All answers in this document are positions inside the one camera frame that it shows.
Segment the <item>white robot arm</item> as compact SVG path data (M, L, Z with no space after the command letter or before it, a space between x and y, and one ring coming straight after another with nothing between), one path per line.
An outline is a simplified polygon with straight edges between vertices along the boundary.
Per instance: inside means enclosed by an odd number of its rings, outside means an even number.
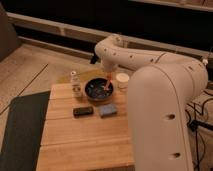
M205 64L166 51L132 49L113 34L95 45L104 71L133 71L127 116L136 171L194 171L185 109L208 83Z

